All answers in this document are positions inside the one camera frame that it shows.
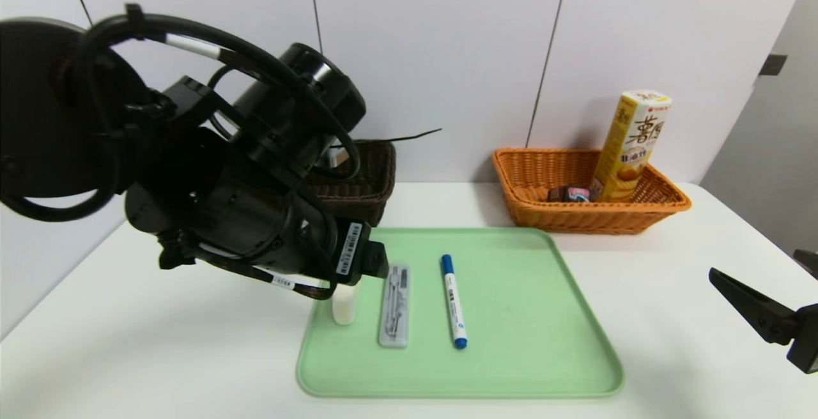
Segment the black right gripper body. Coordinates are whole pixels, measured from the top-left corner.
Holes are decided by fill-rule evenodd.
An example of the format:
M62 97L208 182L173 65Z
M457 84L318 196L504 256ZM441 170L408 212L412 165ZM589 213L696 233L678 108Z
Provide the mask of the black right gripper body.
M787 359L805 374L817 372L817 303L795 312L796 331Z

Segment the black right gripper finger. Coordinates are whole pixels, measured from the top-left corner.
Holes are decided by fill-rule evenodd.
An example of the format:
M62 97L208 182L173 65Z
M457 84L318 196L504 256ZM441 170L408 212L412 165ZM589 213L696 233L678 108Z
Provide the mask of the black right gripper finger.
M797 337L796 312L739 280L710 268L708 280L760 338L786 346Z
M797 249L792 253L792 258L794 258L810 276L818 279L818 253L816 251Z

